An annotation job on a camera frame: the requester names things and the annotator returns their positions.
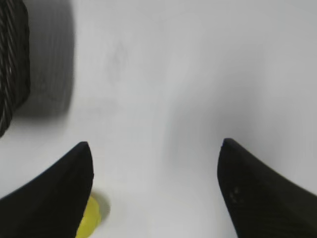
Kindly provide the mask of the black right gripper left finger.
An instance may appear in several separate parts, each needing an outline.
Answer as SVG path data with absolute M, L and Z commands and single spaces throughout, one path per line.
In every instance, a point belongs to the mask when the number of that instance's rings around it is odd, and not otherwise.
M 0 200 L 2 238 L 74 238 L 91 194 L 93 160 L 80 142 L 39 176 Z

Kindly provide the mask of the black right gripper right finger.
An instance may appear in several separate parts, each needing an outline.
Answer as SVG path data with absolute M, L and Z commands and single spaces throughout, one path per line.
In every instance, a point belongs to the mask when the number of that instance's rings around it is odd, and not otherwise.
M 317 197 L 232 138 L 223 140 L 217 179 L 239 238 L 315 238 Z

